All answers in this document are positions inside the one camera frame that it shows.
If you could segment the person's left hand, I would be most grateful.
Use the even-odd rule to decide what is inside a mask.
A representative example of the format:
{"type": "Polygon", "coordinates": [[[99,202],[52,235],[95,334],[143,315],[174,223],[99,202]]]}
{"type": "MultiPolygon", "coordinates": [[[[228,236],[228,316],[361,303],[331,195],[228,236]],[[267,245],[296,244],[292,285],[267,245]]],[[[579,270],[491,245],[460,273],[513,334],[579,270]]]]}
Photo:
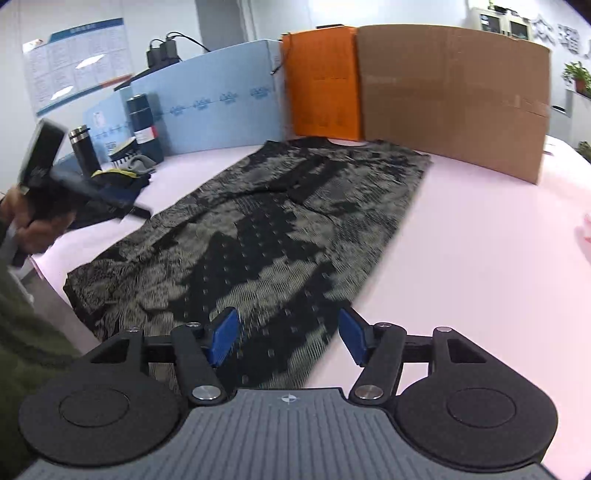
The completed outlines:
{"type": "Polygon", "coordinates": [[[17,186],[11,187],[1,200],[1,224],[14,224],[16,243],[27,254],[44,253],[66,232],[75,215],[69,211],[49,220],[33,220],[33,207],[17,186]]]}

